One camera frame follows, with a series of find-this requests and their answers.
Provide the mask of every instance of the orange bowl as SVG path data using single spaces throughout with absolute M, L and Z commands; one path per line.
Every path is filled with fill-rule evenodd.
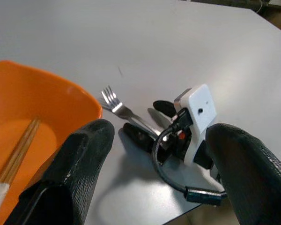
M 42 123 L 0 208 L 3 224 L 19 194 L 66 137 L 101 117 L 101 106 L 76 84 L 48 72 L 0 61 L 0 171 L 29 122 Z

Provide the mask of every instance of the black cable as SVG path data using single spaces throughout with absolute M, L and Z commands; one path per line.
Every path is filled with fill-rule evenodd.
M 171 124 L 170 127 L 165 129 L 155 140 L 152 148 L 152 161 L 153 166 L 155 168 L 155 171 L 158 173 L 158 175 L 162 178 L 164 182 L 166 182 L 168 185 L 170 185 L 172 188 L 176 189 L 177 191 L 180 191 L 184 194 L 184 197 L 187 201 L 190 202 L 197 202 L 197 203 L 206 203 L 206 204 L 212 204 L 212 205 L 220 205 L 221 199 L 226 197 L 226 192 L 219 192 L 219 191 L 213 191 L 213 190 L 206 190 L 203 188 L 193 188 L 188 186 L 183 186 L 181 184 L 178 184 L 174 182 L 172 179 L 170 179 L 165 172 L 161 169 L 157 154 L 159 150 L 159 146 L 163 140 L 163 138 L 170 134 L 177 132 L 181 129 L 181 123 L 174 122 Z
M 263 7 L 263 2 L 262 2 L 262 0 L 259 0 L 259 2 L 260 2 L 260 7 L 259 7 L 259 9 L 256 11 L 256 13 L 259 13 L 259 12 L 261 11 L 262 7 Z
M 170 185 L 172 188 L 176 189 L 177 191 L 185 193 L 187 191 L 186 187 L 172 181 L 165 174 L 165 172 L 161 169 L 161 167 L 159 166 L 158 160 L 157 160 L 158 149 L 161 144 L 161 141 L 163 140 L 163 137 L 165 137 L 166 135 L 168 135 L 170 133 L 173 133 L 173 131 L 174 131 L 174 127 L 168 127 L 158 136 L 158 138 L 154 142 L 153 148 L 152 148 L 153 166 L 154 166 L 156 172 L 158 173 L 158 175 L 163 179 L 164 182 L 166 182 L 168 185 Z

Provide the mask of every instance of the red component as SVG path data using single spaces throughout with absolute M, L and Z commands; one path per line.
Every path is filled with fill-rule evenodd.
M 179 134 L 179 139 L 185 139 L 185 133 L 184 132 L 182 132 L 181 134 Z

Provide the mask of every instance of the black plastic part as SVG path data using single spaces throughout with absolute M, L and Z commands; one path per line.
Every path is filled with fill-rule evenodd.
M 19 196 L 4 225 L 72 225 L 73 203 L 63 184 L 37 182 Z
M 206 142 L 240 225 L 281 225 L 281 162 L 256 137 L 228 124 Z
M 183 129 L 187 129 L 190 125 L 193 124 L 192 118 L 186 108 L 181 109 L 176 113 L 177 118 L 173 121 L 171 126 L 174 130 L 179 131 Z
M 168 101 L 158 100 L 153 103 L 153 107 L 164 115 L 173 117 L 176 114 L 174 104 Z
M 207 170 L 211 169 L 213 165 L 213 161 L 207 153 L 206 141 L 202 141 L 201 145 L 197 150 L 195 157 L 193 158 L 193 161 Z
M 150 135 L 146 131 L 132 125 L 131 123 L 125 123 L 123 126 L 123 131 L 128 135 L 128 137 L 132 139 L 132 141 L 137 146 L 145 150 L 147 153 L 151 154 L 154 139 L 150 137 Z M 165 150 L 163 147 L 160 147 L 157 154 L 157 160 L 159 164 L 163 165 L 171 155 L 171 148 L 167 148 Z
M 72 133 L 41 180 L 20 195 L 5 224 L 84 224 L 113 137 L 113 125 L 106 120 L 93 121 Z
M 206 190 L 194 189 L 192 187 L 186 187 L 184 197 L 188 202 L 209 205 L 221 205 L 223 198 L 221 193 L 207 193 Z
M 176 137 L 176 144 L 175 144 L 176 147 L 173 148 L 173 155 L 181 159 L 182 161 L 184 161 L 185 154 L 187 152 L 188 146 L 191 143 L 191 139 L 192 139 L 192 133 L 190 128 L 184 129 L 183 133 L 185 134 L 184 139 L 180 139 L 175 135 L 170 135 L 172 139 Z

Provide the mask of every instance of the fork handle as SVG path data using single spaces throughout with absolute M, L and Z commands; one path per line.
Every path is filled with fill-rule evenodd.
M 161 132 L 158 129 L 152 127 L 148 122 L 143 120 L 138 115 L 133 114 L 131 119 L 133 119 L 134 121 L 137 120 L 141 125 L 144 125 L 151 132 L 154 138 L 157 138 L 160 135 Z

